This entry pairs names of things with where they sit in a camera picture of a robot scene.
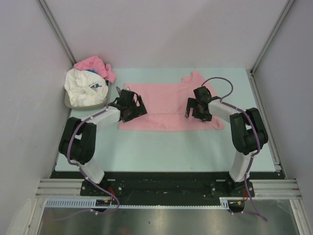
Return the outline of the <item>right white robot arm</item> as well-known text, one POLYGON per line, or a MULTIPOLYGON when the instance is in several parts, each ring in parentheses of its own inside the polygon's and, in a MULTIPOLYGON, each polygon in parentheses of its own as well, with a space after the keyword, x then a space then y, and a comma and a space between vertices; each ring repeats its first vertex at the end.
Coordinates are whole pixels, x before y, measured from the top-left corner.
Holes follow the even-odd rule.
POLYGON ((188 98, 185 117, 190 112, 201 121, 212 121, 213 116, 228 122, 233 146, 236 149, 233 165, 226 179, 225 190, 230 196, 238 196, 247 185, 254 157, 268 142, 260 112, 257 108, 242 110, 228 104, 218 96, 212 96, 205 86, 193 90, 194 98, 188 98))

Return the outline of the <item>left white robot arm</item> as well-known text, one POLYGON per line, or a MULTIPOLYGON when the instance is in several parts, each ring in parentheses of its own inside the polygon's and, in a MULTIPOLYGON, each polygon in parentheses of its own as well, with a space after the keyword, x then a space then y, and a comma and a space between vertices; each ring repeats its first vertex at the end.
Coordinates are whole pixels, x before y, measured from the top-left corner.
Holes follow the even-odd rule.
POLYGON ((134 91, 122 89, 113 102, 98 113, 79 119, 70 117, 65 125, 58 151, 67 162, 79 169, 84 178, 92 182, 91 190, 104 195, 108 190, 105 172, 94 159, 97 133, 119 122, 129 122, 147 114, 142 97, 134 91))

